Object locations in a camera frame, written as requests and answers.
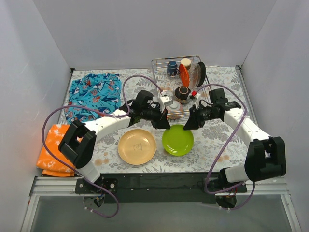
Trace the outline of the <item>lime green plate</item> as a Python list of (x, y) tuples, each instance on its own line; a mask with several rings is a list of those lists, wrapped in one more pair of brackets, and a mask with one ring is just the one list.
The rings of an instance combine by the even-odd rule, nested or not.
[(162, 135), (164, 149), (171, 155), (183, 156), (194, 146), (194, 135), (190, 130), (184, 130), (184, 125), (175, 124), (166, 129)]

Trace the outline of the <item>floral patterned bowl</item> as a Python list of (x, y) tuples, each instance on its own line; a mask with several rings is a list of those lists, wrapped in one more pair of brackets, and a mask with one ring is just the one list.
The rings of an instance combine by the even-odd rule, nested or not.
[(171, 113), (178, 113), (183, 110), (182, 105), (178, 101), (173, 101), (173, 104), (167, 106), (167, 110)]

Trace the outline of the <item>brown rimmed cream bowl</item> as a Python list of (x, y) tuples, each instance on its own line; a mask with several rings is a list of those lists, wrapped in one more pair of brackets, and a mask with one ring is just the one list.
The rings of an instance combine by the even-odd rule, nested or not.
[(173, 99), (181, 104), (188, 104), (190, 102), (190, 100), (188, 99), (190, 93), (191, 90), (188, 87), (180, 86), (175, 89), (173, 93)]

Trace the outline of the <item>beige bear plate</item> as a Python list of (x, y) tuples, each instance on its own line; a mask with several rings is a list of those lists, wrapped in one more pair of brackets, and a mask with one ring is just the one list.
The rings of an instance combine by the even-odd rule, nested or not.
[(118, 142), (120, 158), (130, 165), (142, 165), (150, 161), (156, 152), (156, 140), (146, 130), (126, 132)]

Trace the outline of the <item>clear ribbed glass plate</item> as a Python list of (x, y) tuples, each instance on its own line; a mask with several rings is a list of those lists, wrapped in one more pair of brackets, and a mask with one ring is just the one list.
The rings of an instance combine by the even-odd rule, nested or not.
[(195, 65), (193, 69), (193, 82), (194, 82), (194, 88), (197, 87), (200, 79), (200, 66), (198, 64)]

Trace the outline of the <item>orange plate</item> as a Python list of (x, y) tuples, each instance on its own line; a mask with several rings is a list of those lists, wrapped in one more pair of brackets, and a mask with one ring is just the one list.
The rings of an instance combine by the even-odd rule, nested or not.
[(182, 85), (185, 87), (189, 87), (189, 70), (187, 70), (182, 64), (179, 65), (179, 77)]

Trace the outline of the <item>dark blue mug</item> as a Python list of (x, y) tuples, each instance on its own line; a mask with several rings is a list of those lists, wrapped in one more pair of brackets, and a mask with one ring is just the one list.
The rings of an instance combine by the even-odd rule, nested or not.
[(167, 63), (167, 76), (177, 76), (179, 74), (178, 63), (175, 60), (170, 60)]

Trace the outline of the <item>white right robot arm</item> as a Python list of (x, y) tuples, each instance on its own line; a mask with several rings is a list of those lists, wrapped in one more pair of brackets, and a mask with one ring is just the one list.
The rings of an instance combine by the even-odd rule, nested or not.
[(248, 150), (244, 164), (221, 169), (216, 180), (205, 180), (205, 187), (214, 186), (219, 192), (229, 192), (248, 180), (256, 182), (285, 176), (284, 140), (261, 130), (247, 117), (245, 105), (240, 101), (230, 102), (223, 88), (211, 90), (209, 95), (210, 105), (203, 106), (199, 93), (193, 91), (190, 94), (189, 98), (195, 103), (189, 110), (184, 129), (197, 130), (207, 121), (221, 119), (234, 130), (232, 134), (237, 135)]

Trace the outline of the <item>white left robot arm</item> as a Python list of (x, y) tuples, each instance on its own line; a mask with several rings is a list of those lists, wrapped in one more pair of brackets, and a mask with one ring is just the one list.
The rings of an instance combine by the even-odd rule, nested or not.
[(87, 180), (86, 187), (90, 192), (98, 193), (103, 187), (100, 173), (91, 161), (98, 140), (142, 119), (150, 121), (155, 129), (170, 129), (166, 107), (173, 104), (172, 98), (163, 94), (155, 102), (153, 97), (149, 91), (142, 90), (135, 99), (125, 102), (111, 116), (85, 123), (76, 120), (70, 124), (58, 149), (74, 165), (77, 173)]

